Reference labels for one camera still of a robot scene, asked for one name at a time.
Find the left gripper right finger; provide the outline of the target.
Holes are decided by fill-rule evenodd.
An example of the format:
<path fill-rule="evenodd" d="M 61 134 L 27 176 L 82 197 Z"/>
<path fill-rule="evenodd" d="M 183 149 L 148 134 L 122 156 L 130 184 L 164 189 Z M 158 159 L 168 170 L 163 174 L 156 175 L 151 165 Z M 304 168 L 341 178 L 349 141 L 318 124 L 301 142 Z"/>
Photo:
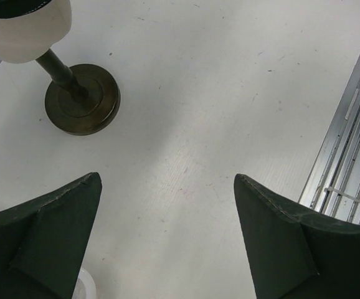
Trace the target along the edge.
<path fill-rule="evenodd" d="M 257 298 L 360 298 L 360 225 L 238 174 L 234 195 Z"/>

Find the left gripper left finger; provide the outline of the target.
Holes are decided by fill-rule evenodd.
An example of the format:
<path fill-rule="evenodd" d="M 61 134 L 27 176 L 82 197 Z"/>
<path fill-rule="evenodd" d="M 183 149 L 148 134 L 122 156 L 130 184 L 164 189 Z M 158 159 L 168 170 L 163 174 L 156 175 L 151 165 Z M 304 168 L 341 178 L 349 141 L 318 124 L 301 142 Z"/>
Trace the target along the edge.
<path fill-rule="evenodd" d="M 71 298 L 102 194 L 88 173 L 0 211 L 0 298 Z"/>

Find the black cap gold logo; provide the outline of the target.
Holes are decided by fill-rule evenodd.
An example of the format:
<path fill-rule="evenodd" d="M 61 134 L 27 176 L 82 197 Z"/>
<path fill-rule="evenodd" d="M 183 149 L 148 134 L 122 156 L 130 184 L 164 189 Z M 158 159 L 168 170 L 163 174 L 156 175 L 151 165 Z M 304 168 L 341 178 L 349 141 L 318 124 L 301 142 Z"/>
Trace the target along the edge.
<path fill-rule="evenodd" d="M 24 16 L 48 5 L 51 0 L 0 0 L 0 19 Z"/>

